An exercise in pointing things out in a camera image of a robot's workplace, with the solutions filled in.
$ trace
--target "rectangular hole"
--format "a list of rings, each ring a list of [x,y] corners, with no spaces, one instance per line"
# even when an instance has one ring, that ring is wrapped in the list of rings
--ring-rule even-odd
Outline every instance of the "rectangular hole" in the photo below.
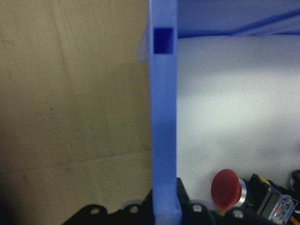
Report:
[[[173,28],[154,29],[154,54],[172,54],[173,43]]]

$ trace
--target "white surface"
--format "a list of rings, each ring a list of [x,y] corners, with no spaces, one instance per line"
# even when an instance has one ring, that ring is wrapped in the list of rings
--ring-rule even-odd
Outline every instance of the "white surface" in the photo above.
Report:
[[[221,169],[285,186],[300,169],[300,36],[178,41],[177,168],[211,202]]]

